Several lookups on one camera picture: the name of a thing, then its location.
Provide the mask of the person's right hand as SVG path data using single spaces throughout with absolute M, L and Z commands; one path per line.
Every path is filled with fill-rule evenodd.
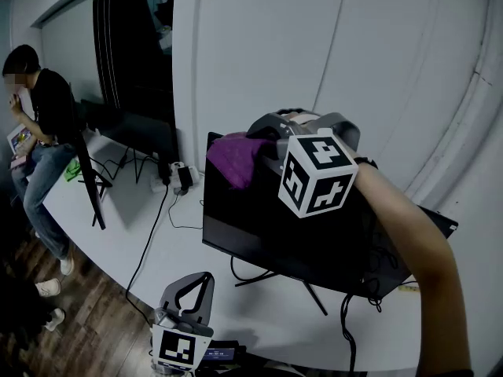
M 277 111 L 277 114 L 285 121 L 285 122 L 294 122 L 299 125 L 303 125 L 309 122 L 312 122 L 320 117 L 320 115 L 307 111 L 301 108 L 289 108 L 289 109 L 281 109 Z

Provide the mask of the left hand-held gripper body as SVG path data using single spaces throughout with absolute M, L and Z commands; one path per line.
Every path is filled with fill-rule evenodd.
M 183 312 L 158 308 L 152 325 L 154 372 L 194 372 L 203 360 L 214 331 Z

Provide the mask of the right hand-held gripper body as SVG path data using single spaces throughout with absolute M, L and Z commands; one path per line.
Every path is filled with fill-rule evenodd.
M 337 112 L 288 125 L 272 164 L 281 176 L 278 198 L 298 218 L 340 209 L 358 172 L 349 150 L 358 147 L 359 129 Z

